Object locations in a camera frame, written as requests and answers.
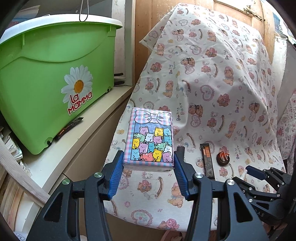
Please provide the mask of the wooden door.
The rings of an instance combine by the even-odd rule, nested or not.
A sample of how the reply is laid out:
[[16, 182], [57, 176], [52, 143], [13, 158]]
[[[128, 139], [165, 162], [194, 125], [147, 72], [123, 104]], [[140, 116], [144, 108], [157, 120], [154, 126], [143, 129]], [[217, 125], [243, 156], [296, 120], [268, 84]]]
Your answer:
[[[146, 34], [161, 18], [181, 1], [135, 2], [135, 80], [138, 80], [151, 50], [140, 44]], [[264, 1], [182, 1], [201, 5], [240, 20], [255, 29], [263, 37], [269, 60], [273, 61], [275, 26], [271, 5]]]

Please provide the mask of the bear-print table cloth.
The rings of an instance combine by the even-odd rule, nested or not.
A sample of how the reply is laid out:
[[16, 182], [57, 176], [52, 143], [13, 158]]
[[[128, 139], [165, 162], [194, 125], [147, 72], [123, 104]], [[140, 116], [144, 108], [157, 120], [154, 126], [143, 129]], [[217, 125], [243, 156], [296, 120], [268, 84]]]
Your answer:
[[107, 161], [123, 150], [133, 108], [170, 111], [173, 148], [204, 172], [201, 143], [213, 158], [217, 181], [241, 177], [248, 165], [285, 170], [276, 140], [276, 81], [258, 30], [231, 16], [177, 4], [144, 37], [151, 49], [118, 123]]

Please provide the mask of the patterned cushion right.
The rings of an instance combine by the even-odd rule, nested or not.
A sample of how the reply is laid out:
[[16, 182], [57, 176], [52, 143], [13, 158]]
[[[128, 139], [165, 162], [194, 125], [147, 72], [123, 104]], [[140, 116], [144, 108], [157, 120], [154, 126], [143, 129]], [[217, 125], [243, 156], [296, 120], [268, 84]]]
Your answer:
[[277, 124], [277, 143], [283, 160], [289, 158], [295, 143], [295, 90]]

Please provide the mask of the stack of old books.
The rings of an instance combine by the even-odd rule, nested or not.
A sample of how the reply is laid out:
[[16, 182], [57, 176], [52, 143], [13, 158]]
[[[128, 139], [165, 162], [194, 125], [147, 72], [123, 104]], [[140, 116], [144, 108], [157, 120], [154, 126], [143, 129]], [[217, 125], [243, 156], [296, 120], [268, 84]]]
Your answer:
[[[1, 126], [1, 139], [17, 163], [31, 175], [30, 171], [22, 162], [22, 151], [11, 137], [11, 131], [3, 126]], [[12, 230], [15, 230], [16, 215], [22, 195], [23, 190], [19, 187], [18, 183], [1, 166], [1, 214]]]

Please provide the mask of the black pen on cabinet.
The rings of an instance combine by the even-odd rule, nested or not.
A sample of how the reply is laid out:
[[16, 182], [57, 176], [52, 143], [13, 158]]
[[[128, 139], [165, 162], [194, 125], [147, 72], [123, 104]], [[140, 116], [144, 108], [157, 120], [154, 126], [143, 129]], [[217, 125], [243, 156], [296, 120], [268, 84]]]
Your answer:
[[76, 118], [75, 120], [71, 121], [69, 124], [67, 124], [65, 127], [60, 130], [60, 132], [57, 133], [54, 140], [58, 141], [60, 138], [62, 138], [67, 132], [72, 130], [75, 126], [77, 126], [81, 121], [83, 120], [83, 117]]

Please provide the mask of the pastel bear tissue pack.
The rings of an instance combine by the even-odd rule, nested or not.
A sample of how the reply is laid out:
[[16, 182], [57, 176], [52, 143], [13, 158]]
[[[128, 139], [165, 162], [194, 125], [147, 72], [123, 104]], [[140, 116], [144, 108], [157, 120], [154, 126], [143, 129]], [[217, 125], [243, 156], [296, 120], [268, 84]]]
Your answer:
[[123, 165], [166, 172], [174, 168], [173, 119], [170, 111], [133, 108]]

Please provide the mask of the white cabinet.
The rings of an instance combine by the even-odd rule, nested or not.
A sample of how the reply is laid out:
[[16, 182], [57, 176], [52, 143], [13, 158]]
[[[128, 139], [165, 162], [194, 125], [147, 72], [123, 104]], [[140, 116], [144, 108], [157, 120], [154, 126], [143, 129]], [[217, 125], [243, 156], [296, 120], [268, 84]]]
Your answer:
[[132, 87], [114, 87], [81, 113], [81, 123], [41, 154], [24, 150], [32, 180], [51, 193], [66, 177], [82, 180], [99, 170], [131, 93]]

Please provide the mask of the green plastic storage bin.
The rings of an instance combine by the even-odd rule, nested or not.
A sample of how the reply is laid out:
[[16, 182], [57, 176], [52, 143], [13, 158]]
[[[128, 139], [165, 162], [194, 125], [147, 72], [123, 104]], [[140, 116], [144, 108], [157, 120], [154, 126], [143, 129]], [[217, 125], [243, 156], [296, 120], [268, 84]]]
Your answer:
[[78, 14], [24, 21], [1, 37], [1, 113], [32, 154], [114, 86], [119, 20]]

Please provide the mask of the black orange sachet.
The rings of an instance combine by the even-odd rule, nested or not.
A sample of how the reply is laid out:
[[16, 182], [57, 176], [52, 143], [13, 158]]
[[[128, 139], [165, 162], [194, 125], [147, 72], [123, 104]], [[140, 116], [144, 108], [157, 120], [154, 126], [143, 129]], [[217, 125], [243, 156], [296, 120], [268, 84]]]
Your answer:
[[200, 144], [200, 148], [203, 154], [205, 174], [209, 179], [214, 180], [215, 175], [214, 175], [214, 168], [213, 168], [213, 161], [212, 161], [210, 146], [208, 143], [203, 143], [203, 144]]

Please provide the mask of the black round hair tie ornament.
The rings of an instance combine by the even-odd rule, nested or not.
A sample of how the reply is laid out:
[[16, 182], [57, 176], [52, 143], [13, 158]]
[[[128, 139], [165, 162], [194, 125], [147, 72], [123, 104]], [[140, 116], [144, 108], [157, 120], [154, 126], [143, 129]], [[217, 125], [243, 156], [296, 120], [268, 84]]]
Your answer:
[[219, 166], [226, 166], [230, 162], [230, 156], [227, 152], [221, 151], [217, 154], [216, 160]]

